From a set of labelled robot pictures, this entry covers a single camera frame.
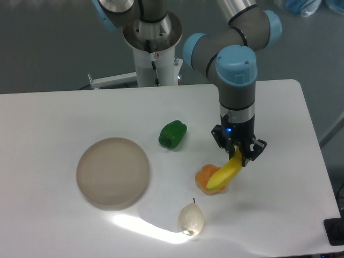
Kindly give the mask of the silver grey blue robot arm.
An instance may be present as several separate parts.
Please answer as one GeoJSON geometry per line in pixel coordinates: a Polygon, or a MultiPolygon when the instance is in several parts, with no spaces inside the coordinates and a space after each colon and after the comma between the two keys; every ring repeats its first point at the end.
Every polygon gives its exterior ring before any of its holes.
{"type": "Polygon", "coordinates": [[[267,145],[254,134],[255,53],[279,40],[282,25],[274,12],[262,11],[255,1],[218,4],[227,16],[227,31],[214,38],[204,33],[189,36],[179,60],[175,46],[182,24],[165,1],[94,1],[103,24],[122,29],[133,51],[139,87],[176,85],[184,62],[218,88],[221,123],[212,135],[230,159],[239,150],[245,166],[267,145]]]}

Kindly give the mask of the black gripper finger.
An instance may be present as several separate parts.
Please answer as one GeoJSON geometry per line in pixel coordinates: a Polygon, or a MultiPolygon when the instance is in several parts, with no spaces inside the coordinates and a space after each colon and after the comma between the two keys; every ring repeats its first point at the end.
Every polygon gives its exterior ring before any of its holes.
{"type": "Polygon", "coordinates": [[[267,142],[255,137],[243,139],[240,142],[240,153],[242,156],[242,166],[246,167],[249,161],[254,161],[261,155],[267,146],[267,142]]]}
{"type": "Polygon", "coordinates": [[[212,129],[211,134],[214,137],[218,147],[226,151],[228,154],[228,159],[230,160],[235,153],[235,145],[232,140],[232,129],[230,127],[216,125],[212,129]]]}

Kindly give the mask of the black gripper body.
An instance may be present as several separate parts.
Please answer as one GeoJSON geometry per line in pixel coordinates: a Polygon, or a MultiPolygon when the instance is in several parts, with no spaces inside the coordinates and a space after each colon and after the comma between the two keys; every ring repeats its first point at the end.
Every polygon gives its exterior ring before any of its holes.
{"type": "Polygon", "coordinates": [[[229,115],[224,115],[221,118],[221,125],[232,129],[232,140],[235,145],[238,146],[243,139],[254,137],[255,116],[244,123],[232,123],[229,122],[229,118],[229,115]]]}

